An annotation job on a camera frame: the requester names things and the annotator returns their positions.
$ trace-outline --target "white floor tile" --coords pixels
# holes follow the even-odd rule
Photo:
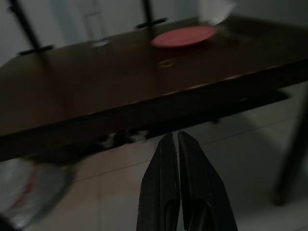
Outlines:
[[[135,231],[142,177],[149,162],[101,175],[101,230]]]
[[[76,166],[75,180],[83,180],[100,174],[100,153],[89,156]]]
[[[27,231],[99,231],[99,178],[73,183],[55,208]]]
[[[193,136],[201,145],[203,145],[242,132],[254,130],[256,128],[257,127],[247,121],[243,115],[235,114],[222,118],[218,124],[207,122],[189,128],[184,128],[182,130]],[[178,131],[175,131],[173,136],[175,139],[175,146],[178,150]]]
[[[294,230],[294,231],[308,231],[308,225],[301,227],[301,228]]]
[[[302,206],[303,201],[308,205],[308,175],[302,173],[300,183],[306,196],[293,197],[286,207],[271,202],[293,124],[290,120],[202,146],[225,184],[240,231],[292,231],[308,224],[308,209]]]
[[[100,173],[110,172],[150,160],[162,137],[158,136],[146,141],[125,144],[121,147],[101,152]]]
[[[255,108],[242,115],[256,127],[294,118],[300,112],[307,87],[308,83],[304,82],[283,88],[283,91],[291,94],[290,99]]]
[[[222,118],[218,124],[207,122],[182,130],[195,137],[202,145],[277,122],[283,122],[298,115],[307,86],[307,82],[304,82],[283,88],[282,90],[291,94],[290,99]],[[175,131],[173,135],[178,149],[177,132]]]

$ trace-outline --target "red plate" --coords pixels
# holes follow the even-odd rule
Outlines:
[[[217,33],[212,26],[191,26],[172,30],[154,38],[151,45],[159,48],[186,47],[204,41]]]

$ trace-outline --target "white wall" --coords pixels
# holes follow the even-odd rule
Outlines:
[[[20,1],[43,45],[55,44],[61,47],[88,40],[77,5],[80,0]],[[137,24],[145,21],[141,0],[98,1],[107,35],[132,31]],[[195,0],[152,0],[152,5],[155,18],[168,17],[170,22],[197,14]]]
[[[18,52],[29,49],[19,25],[8,11],[8,4],[0,0],[0,66]]]

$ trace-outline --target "table leg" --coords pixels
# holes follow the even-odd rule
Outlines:
[[[308,90],[302,106],[302,114],[296,128],[293,143],[285,159],[284,166],[275,188],[274,202],[283,205],[299,172],[308,145]]]

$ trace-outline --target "black metal rod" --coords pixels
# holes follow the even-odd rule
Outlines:
[[[283,205],[292,189],[295,178],[306,156],[308,148],[308,89],[302,105],[301,117],[297,125],[296,134],[285,159],[282,172],[275,189],[274,203]]]
[[[150,0],[142,0],[143,3],[143,8],[144,8],[144,14],[145,14],[145,19],[146,19],[146,24],[147,24],[147,30],[150,39],[154,39],[154,22],[153,22],[153,15],[152,15],[152,8],[150,4]]]
[[[28,19],[26,18],[26,15],[24,14],[23,9],[21,8],[18,0],[9,0],[9,3],[11,4],[10,5],[11,11],[15,13],[21,27],[23,28],[26,36],[28,37],[29,42],[31,43],[31,45],[36,51],[40,51],[41,45],[39,41],[37,40],[30,26],[30,23]]]

